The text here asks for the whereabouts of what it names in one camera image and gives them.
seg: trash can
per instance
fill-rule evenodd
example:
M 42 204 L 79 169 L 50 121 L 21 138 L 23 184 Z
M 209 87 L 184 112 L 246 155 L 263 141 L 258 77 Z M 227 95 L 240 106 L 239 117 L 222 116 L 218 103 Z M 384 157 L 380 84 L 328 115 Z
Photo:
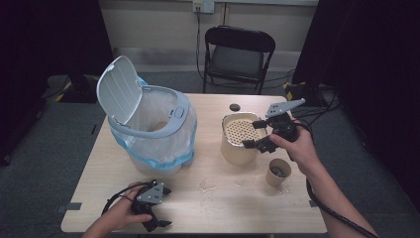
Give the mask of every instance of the trash can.
M 174 175 L 194 156 L 197 116 L 188 97 L 147 85 L 127 57 L 118 57 L 97 84 L 111 132 L 139 171 Z

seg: black chair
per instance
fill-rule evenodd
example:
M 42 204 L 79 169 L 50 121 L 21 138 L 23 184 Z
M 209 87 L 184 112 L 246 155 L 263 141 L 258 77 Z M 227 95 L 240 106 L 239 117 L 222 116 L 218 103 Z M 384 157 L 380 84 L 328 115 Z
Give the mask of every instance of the black chair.
M 205 35 L 206 57 L 203 93 L 207 75 L 255 84 L 262 93 L 269 60 L 275 49 L 274 39 L 267 33 L 243 28 L 219 26 Z

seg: gray carpet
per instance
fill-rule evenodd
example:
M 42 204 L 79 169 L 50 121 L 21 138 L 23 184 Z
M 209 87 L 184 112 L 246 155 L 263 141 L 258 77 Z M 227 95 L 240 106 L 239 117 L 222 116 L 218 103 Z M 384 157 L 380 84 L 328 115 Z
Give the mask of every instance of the gray carpet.
M 202 81 L 197 72 L 147 72 L 140 73 L 140 76 L 149 84 L 182 92 L 201 92 Z M 267 78 L 284 76 L 286 72 L 271 72 Z M 52 88 L 46 94 L 59 88 L 64 79 L 51 78 Z M 286 80 L 287 77 L 268 82 L 262 94 L 283 95 L 279 86 Z M 245 88 L 209 85 L 207 92 L 255 94 L 251 86 L 241 87 Z M 325 92 L 325 97 L 331 99 L 331 92 Z M 70 202 L 105 113 L 98 103 L 56 103 L 52 99 L 41 119 L 11 154 L 11 165 L 0 168 L 0 237 L 80 236 L 60 231 L 63 213 L 56 212 L 56 208 Z M 313 109 L 299 108 L 294 110 L 294 115 Z M 342 108 L 321 116 L 313 124 L 313 132 L 317 151 L 326 168 L 380 237 L 420 237 L 419 213 L 390 172 L 365 149 L 358 126 Z M 115 234 L 111 237 L 135 236 Z M 321 238 L 328 235 L 285 234 L 276 237 Z

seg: hand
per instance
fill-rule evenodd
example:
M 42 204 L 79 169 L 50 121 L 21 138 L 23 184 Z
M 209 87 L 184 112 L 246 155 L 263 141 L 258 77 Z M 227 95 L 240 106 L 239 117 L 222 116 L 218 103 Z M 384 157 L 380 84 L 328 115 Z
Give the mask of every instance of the hand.
M 143 186 L 137 186 L 124 193 L 124 196 L 107 212 L 99 217 L 84 233 L 83 237 L 104 237 L 114 230 L 121 230 L 133 223 L 142 223 L 152 220 L 149 214 L 134 215 L 131 205 L 137 192 Z
M 286 150 L 292 160 L 297 163 L 300 171 L 307 175 L 313 166 L 320 164 L 320 161 L 311 134 L 300 126 L 296 126 L 296 130 L 298 139 L 293 143 L 275 134 L 269 135 L 269 139 L 280 148 Z

